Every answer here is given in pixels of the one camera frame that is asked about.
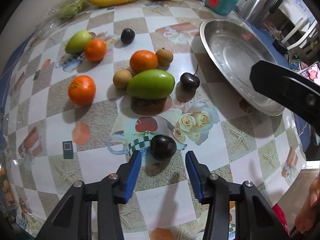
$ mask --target white wall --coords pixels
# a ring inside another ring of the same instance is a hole
[[[23,0],[0,35],[0,73],[14,50],[30,36],[46,13],[63,0]]]

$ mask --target red cloth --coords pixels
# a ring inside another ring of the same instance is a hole
[[[278,204],[275,204],[275,206],[272,208],[272,210],[276,214],[276,216],[278,217],[281,224],[283,225],[287,234],[289,234],[287,220],[285,219],[285,214],[284,214],[283,210],[281,209],[281,207]]]

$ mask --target screw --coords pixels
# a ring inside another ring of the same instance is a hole
[[[244,184],[245,184],[247,187],[253,187],[253,185],[254,185],[251,180],[246,180],[246,181],[244,182]]]
[[[82,181],[81,180],[77,180],[74,184],[73,184],[73,186],[75,186],[75,187],[81,187],[82,186]]]
[[[111,173],[111,174],[109,174],[109,176],[108,176],[108,178],[109,179],[118,179],[118,174],[116,174],[116,173]]]
[[[217,180],[218,178],[219,178],[219,176],[217,174],[215,174],[215,173],[211,173],[209,175],[209,179],[211,179],[211,180]]]
[[[314,106],[317,102],[315,95],[309,94],[307,95],[307,104],[308,106]]]

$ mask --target smartphone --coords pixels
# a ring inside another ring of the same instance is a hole
[[[317,85],[320,85],[320,63],[318,61],[313,63],[310,67],[299,71],[298,73],[313,81]]]

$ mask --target oval stainless steel tray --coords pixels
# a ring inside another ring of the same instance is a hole
[[[284,106],[256,92],[250,82],[252,66],[260,60],[276,64],[266,46],[245,28],[227,20],[206,20],[200,26],[202,43],[217,68],[253,107],[271,116]]]

